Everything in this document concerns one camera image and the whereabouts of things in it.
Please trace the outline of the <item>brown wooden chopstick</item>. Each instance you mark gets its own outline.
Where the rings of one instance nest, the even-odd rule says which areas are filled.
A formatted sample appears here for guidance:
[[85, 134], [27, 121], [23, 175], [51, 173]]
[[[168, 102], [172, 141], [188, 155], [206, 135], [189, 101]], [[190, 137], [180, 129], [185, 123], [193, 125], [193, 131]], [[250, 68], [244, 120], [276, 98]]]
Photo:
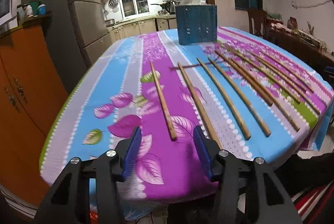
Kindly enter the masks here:
[[261, 54], [268, 56], [269, 58], [271, 58], [272, 60], [274, 60], [275, 62], [277, 62], [280, 66], [282, 66], [283, 68], [285, 68], [286, 70], [288, 70], [291, 74], [293, 74], [299, 81], [301, 81], [305, 87], [307, 87], [307, 89], [309, 91], [311, 91], [312, 93], [314, 92], [314, 90], [312, 89], [312, 87], [307, 84], [301, 77], [299, 77], [295, 72], [293, 72], [292, 70], [290, 70], [287, 66], [285, 66], [282, 62], [280, 62], [279, 60], [277, 60], [276, 58], [269, 56], [268, 54], [259, 51]]
[[236, 120], [239, 128], [241, 129], [241, 132], [243, 134], [243, 137], [245, 140], [249, 140], [251, 138], [251, 134], [249, 129], [247, 128], [244, 120], [242, 119], [239, 111], [237, 111], [233, 101], [231, 98], [228, 96], [227, 92], [225, 89], [223, 89], [222, 85], [218, 82], [218, 80], [215, 78], [213, 73], [209, 70], [208, 66], [206, 66], [200, 58], [197, 58], [197, 61], [199, 62], [200, 66], [204, 69], [204, 71], [207, 73], [207, 75], [210, 77], [211, 81], [215, 84], [216, 88], [218, 89], [219, 93], [223, 97], [226, 105], [230, 109], [234, 119]]
[[197, 108], [197, 111], [200, 115], [201, 121], [203, 122], [203, 125], [205, 127], [205, 130], [209, 136], [210, 139], [214, 140], [220, 149], [223, 149], [222, 144], [220, 143], [220, 140], [215, 132], [215, 129], [213, 128], [211, 121], [209, 119], [209, 116], [207, 115], [205, 108], [203, 107], [203, 104], [200, 101], [199, 96], [197, 95], [197, 92], [194, 88], [194, 86], [192, 85], [192, 82], [190, 81], [187, 73], [185, 72], [183, 66], [181, 65], [180, 62], [177, 62], [177, 66], [179, 68], [179, 70], [181, 71], [181, 74], [183, 76], [183, 79], [188, 87], [189, 92], [192, 95], [193, 101], [195, 103], [195, 106]]
[[261, 88], [251, 80], [230, 58], [227, 58], [219, 51], [215, 51], [215, 54], [222, 58], [225, 62], [227, 62], [235, 71], [237, 71], [243, 78], [249, 82], [249, 84], [253, 87], [253, 89], [262, 97], [262, 99], [267, 103], [268, 106], [272, 106], [273, 102], [269, 99], [269, 97], [261, 90]]
[[176, 132], [175, 132], [175, 129], [174, 129], [173, 121], [171, 119], [170, 112], [168, 110], [168, 106], [166, 104], [164, 94], [162, 92], [160, 82], [158, 80], [153, 62], [150, 61], [149, 64], [150, 64], [150, 67], [151, 67], [151, 72], [152, 72], [152, 75], [153, 75], [153, 80], [154, 80], [154, 84], [155, 84], [156, 91], [157, 91], [157, 94], [158, 94], [158, 98], [159, 98], [159, 101], [160, 101], [160, 104], [161, 104], [162, 112], [164, 114], [164, 118], [165, 118], [166, 125], [167, 125], [167, 128], [168, 128], [169, 136], [170, 136], [170, 139], [173, 142], [175, 142], [177, 140], [177, 135], [176, 135]]
[[308, 105], [310, 107], [312, 107], [312, 109], [315, 111], [315, 113], [317, 115], [321, 114], [320, 109], [311, 101], [308, 99], [307, 95], [301, 90], [299, 89], [295, 83], [290, 80], [283, 72], [281, 72], [280, 70], [278, 70], [277, 68], [274, 68], [270, 63], [266, 62], [266, 60], [264, 60], [264, 58], [260, 57], [259, 55], [250, 52], [254, 57], [256, 57], [260, 62], [262, 62], [265, 66], [267, 66], [270, 70], [272, 70], [274, 73], [276, 73], [279, 77], [281, 77], [287, 84], [289, 84], [304, 100], [306, 103], [308, 103]]
[[252, 62], [250, 59], [246, 58], [245, 56], [237, 53], [237, 52], [233, 52], [235, 55], [237, 55], [239, 58], [241, 58], [242, 60], [244, 60], [245, 62], [249, 63], [250, 65], [252, 65], [254, 68], [258, 69], [260, 72], [262, 72], [263, 74], [265, 74], [268, 78], [270, 78], [271, 80], [273, 80], [276, 84], [278, 84], [296, 103], [300, 104], [301, 101], [300, 99], [292, 92], [289, 91], [289, 89], [283, 85], [282, 83], [280, 83], [280, 81], [274, 77], [274, 75], [272, 75], [270, 72], [266, 71], [264, 68], [261, 68], [260, 66], [256, 65], [254, 62]]
[[275, 97], [273, 97], [268, 89], [262, 85], [257, 78], [255, 78], [247, 69], [245, 69], [242, 65], [240, 65], [235, 59], [231, 58], [231, 61], [233, 61], [248, 77], [251, 78], [252, 81], [254, 81], [260, 88], [261, 90], [269, 97], [270, 100], [277, 106], [277, 108], [282, 112], [282, 114], [285, 116], [285, 118], [290, 122], [290, 124], [293, 126], [293, 128], [296, 131], [300, 130], [300, 126], [296, 123], [295, 120], [293, 120], [292, 116], [290, 113], [276, 100]]
[[[253, 107], [252, 103], [245, 97], [244, 93], [239, 89], [239, 87], [233, 82], [233, 80], [218, 66], [216, 62], [213, 61], [213, 59], [208, 58], [209, 62], [216, 68], [216, 70], [226, 79], [226, 81], [231, 85], [231, 87], [234, 89], [234, 91], [237, 93], [237, 95], [241, 98], [247, 109], [250, 111], [250, 113], [253, 115], [254, 119], [262, 129], [262, 132], [266, 137], [269, 137], [271, 135], [271, 131], [269, 127], [266, 125], [264, 120], [260, 117], [258, 112]], [[237, 120], [237, 123], [239, 124], [242, 134], [246, 140], [249, 140], [251, 138], [250, 131], [248, 130], [245, 121], [243, 120], [242, 116], [240, 115], [239, 111], [237, 111], [237, 108], [232, 103], [231, 99], [227, 101], [229, 107], [232, 110], [232, 113], [234, 117]]]

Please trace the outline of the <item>beige kitchen base cabinets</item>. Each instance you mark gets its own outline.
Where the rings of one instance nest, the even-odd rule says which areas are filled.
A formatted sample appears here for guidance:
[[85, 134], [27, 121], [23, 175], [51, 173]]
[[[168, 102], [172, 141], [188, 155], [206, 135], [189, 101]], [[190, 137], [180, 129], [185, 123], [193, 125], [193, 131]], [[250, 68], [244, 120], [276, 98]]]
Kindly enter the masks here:
[[175, 16], [157, 16], [156, 18], [144, 18], [130, 20], [111, 26], [108, 28], [111, 42], [115, 43], [120, 39], [154, 33], [156, 31], [176, 29], [177, 22]]

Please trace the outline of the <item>floral striped tablecloth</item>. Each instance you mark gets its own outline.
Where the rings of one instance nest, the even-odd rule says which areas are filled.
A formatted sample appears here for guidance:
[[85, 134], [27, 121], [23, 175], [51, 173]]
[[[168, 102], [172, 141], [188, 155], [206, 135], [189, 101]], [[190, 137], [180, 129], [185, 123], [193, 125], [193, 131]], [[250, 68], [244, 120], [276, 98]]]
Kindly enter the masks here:
[[[270, 107], [253, 87], [227, 62], [219, 51], [235, 59], [264, 85], [290, 113], [296, 131], [273, 103]], [[250, 52], [264, 58], [283, 72], [321, 111], [317, 115], [305, 100], [281, 77]], [[312, 93], [288, 70], [262, 51], [295, 72]], [[294, 93], [296, 103], [278, 84], [233, 52], [264, 68]], [[213, 81], [197, 58], [208, 66], [239, 111], [251, 138], [241, 129]], [[271, 131], [262, 129], [226, 79], [209, 62], [213, 59], [252, 103]], [[177, 140], [170, 139], [149, 62], [152, 61]], [[134, 220], [164, 203], [187, 201], [213, 194], [216, 184], [203, 174], [194, 147], [192, 132], [202, 126], [200, 115], [177, 69], [180, 62], [187, 73], [222, 146], [238, 158], [262, 157], [281, 165], [294, 152], [319, 149], [333, 111], [333, 88], [307, 64], [282, 48], [233, 27], [219, 27], [215, 43], [181, 45], [175, 29], [119, 40], [88, 70], [69, 96], [54, 122], [40, 157], [40, 174], [48, 184], [73, 157], [89, 160], [115, 148], [133, 129], [142, 130], [142, 142], [133, 172], [118, 185], [125, 218]]]

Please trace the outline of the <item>orange wooden cabinet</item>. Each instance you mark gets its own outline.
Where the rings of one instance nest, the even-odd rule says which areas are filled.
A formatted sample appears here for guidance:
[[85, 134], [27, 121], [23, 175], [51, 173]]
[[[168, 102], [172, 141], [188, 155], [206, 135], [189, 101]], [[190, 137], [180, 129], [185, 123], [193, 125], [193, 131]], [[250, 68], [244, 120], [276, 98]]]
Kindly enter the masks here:
[[46, 45], [49, 23], [31, 17], [1, 34], [1, 185], [32, 205], [49, 189], [40, 153], [68, 97]]

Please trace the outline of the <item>dark wooden side table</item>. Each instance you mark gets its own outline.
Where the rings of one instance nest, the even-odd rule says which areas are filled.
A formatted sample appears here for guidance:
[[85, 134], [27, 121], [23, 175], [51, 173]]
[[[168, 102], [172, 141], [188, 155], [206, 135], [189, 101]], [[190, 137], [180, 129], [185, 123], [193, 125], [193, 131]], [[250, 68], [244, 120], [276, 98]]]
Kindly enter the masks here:
[[297, 35], [276, 29], [270, 24], [266, 28], [266, 39], [308, 64], [321, 76], [325, 76], [327, 66], [333, 68], [333, 56], [320, 53], [318, 48], [303, 42]]

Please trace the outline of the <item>dark wooden chair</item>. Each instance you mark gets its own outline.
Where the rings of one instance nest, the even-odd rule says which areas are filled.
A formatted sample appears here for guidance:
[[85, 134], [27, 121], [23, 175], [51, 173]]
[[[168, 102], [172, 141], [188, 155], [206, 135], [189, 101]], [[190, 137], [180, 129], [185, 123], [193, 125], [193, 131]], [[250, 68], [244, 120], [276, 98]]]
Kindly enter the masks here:
[[249, 31], [251, 34], [265, 38], [267, 12], [264, 10], [249, 8], [247, 10], [249, 18]]

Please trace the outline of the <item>blue slotted utensil holder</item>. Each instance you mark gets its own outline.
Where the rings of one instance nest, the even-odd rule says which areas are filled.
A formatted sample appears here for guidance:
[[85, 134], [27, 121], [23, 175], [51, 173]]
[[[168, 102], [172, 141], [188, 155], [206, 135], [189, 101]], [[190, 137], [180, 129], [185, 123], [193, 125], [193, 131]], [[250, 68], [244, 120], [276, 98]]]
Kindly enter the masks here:
[[181, 45], [217, 41], [217, 6], [176, 6], [178, 40]]

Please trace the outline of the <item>steel electric kettle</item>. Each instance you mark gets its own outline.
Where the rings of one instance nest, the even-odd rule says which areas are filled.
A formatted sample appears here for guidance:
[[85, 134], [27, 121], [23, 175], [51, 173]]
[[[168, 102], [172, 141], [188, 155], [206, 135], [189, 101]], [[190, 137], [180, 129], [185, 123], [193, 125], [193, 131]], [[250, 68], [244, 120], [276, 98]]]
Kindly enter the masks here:
[[176, 12], [176, 2], [173, 0], [169, 0], [165, 2], [165, 10], [169, 14], [175, 14]]

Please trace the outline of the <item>silver refrigerator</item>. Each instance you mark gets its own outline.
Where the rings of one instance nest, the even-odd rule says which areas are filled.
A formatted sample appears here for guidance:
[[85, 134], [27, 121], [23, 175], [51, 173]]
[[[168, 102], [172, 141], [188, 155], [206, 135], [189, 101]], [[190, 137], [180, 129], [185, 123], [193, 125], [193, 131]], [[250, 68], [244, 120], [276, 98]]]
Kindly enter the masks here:
[[101, 0], [21, 1], [39, 1], [51, 14], [46, 44], [66, 91], [71, 92], [111, 45]]

